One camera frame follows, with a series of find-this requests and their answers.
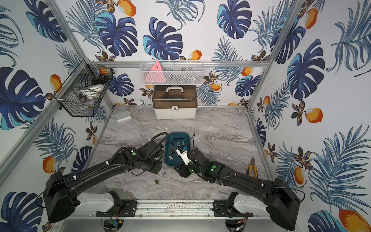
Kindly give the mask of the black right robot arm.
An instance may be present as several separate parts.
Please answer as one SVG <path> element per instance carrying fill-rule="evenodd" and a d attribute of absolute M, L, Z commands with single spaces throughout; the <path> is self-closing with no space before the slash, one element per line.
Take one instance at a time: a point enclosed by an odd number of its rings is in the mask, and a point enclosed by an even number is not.
<path fill-rule="evenodd" d="M 227 165 L 209 161 L 198 148 L 191 149 L 184 142 L 171 143 L 171 153 L 181 157 L 182 161 L 174 169 L 184 178 L 196 174 L 208 183 L 237 189 L 266 205 L 270 219 L 288 231 L 295 230 L 301 200 L 286 182 L 251 177 L 233 170 Z"/>

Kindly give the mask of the teal plastic storage box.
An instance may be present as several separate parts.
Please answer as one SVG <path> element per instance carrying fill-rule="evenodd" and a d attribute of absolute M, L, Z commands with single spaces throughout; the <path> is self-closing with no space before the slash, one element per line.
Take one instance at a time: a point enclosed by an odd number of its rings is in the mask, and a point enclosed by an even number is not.
<path fill-rule="evenodd" d="M 186 152 L 189 154 L 190 152 L 190 136 L 186 132 L 172 132 L 166 138 L 165 143 L 165 157 L 164 161 L 165 164 L 169 168 L 174 168 L 182 163 L 184 163 L 184 159 L 182 158 L 182 154 Z"/>

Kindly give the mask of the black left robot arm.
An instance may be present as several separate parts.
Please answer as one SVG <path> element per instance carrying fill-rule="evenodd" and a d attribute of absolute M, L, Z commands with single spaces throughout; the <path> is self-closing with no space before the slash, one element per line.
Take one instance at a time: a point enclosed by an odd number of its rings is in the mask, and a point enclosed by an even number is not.
<path fill-rule="evenodd" d="M 54 173 L 42 193 L 48 221 L 55 223 L 72 215 L 81 193 L 111 177 L 135 169 L 158 174 L 167 136 L 167 132 L 159 133 L 140 148 L 122 147 L 110 159 L 76 173 Z"/>

